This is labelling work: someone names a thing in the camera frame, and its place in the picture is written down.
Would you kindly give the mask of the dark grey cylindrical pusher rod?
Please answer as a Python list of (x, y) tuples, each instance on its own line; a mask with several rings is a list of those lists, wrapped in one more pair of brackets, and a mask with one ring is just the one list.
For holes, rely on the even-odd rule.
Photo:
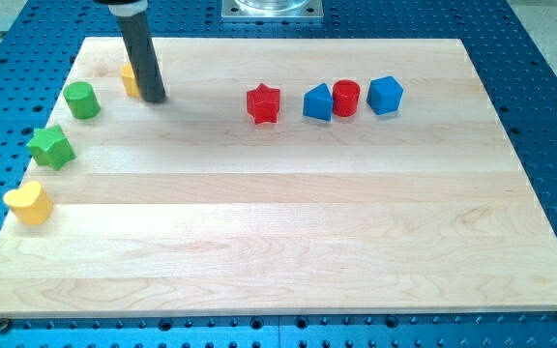
[(141, 98), (163, 102), (166, 94), (147, 16), (118, 16), (117, 22)]

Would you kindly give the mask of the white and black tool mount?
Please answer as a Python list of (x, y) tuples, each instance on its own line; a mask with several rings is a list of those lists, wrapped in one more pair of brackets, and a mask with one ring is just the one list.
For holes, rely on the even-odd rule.
[(95, 0), (108, 7), (118, 17), (131, 17), (144, 13), (148, 8), (147, 0)]

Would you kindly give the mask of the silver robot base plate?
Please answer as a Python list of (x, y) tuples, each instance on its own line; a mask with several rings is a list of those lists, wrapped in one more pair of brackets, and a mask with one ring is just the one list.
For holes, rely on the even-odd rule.
[(321, 21), (322, 0), (222, 0), (224, 22)]

